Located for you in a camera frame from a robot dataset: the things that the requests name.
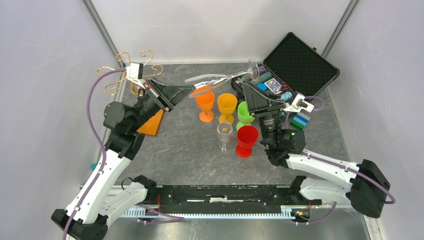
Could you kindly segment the red plastic wine glass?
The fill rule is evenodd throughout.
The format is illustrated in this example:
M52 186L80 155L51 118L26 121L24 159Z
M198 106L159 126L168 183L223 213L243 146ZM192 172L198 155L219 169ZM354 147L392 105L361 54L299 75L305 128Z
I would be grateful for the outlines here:
M248 158L253 152L253 146L259 137L258 130L252 125L242 126L237 131L237 146L235 148L236 154L240 158Z

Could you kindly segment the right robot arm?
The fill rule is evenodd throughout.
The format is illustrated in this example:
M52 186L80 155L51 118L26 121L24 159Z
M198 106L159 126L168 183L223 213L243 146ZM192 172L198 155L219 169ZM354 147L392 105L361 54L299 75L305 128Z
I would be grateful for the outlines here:
M312 112L315 107L309 102L310 96L296 92L292 100L284 101L280 95L263 91L251 82L244 82L242 89L249 114L259 121L260 144L265 147L270 163L320 178L297 177L288 191L293 203L328 200L335 205L350 204L374 219L381 216L385 205L396 203L389 181L375 162L343 161L307 150L304 131L281 125L282 112L286 117L302 110Z

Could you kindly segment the orange plastic wine glass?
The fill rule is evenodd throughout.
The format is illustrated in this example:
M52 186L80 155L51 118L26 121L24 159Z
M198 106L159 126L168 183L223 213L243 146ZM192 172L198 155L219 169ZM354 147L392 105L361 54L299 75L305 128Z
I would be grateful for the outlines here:
M204 123L211 122L215 114L212 111L215 102L215 95L213 92L208 92L195 97L196 104L200 109L199 119Z

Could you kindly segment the yellow plastic wine glass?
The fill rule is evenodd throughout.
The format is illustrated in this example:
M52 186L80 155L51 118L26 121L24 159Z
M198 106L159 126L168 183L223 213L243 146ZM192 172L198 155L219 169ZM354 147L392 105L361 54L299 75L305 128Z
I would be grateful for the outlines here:
M230 124L234 123L233 113L236 110L238 100L235 95L231 93L223 93L217 99L218 110L220 112L220 116L218 121L228 122Z

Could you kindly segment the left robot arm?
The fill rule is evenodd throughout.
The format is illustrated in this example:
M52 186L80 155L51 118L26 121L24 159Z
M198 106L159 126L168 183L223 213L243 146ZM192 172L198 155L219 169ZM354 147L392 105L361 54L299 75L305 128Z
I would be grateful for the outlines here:
M100 143L101 159L75 199L51 215L63 231L62 239L102 240L127 210L140 202L151 204L156 200L157 190L151 180L134 181L112 199L106 197L141 148L145 135L138 129L159 111L172 111L195 89L192 84L173 85L150 78L142 84L143 94L133 106L113 101L105 107L103 125L111 132L107 141Z

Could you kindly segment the clear wine glass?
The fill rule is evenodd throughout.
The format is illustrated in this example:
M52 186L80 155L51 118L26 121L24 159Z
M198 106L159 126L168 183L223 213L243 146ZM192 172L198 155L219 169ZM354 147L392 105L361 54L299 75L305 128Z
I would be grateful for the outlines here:
M257 62L250 58L247 61L247 70L233 74L202 74L186 79L185 83L195 87L195 90L189 95L190 98L195 98L213 92L215 89L219 88L233 78L249 75L251 79L255 80L259 77L259 74L260 71Z
M221 122L217 126L217 139L219 141L219 149L224 152L227 150L228 143L233 137L233 127L229 122Z

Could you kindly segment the green plastic wine glass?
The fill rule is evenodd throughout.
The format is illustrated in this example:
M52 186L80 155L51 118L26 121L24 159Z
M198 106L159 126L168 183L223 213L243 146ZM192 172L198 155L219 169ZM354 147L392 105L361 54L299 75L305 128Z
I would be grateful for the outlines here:
M255 120L248 110L247 102L242 101L237 107L238 122L236 124L236 130L238 131L241 127L250 126Z

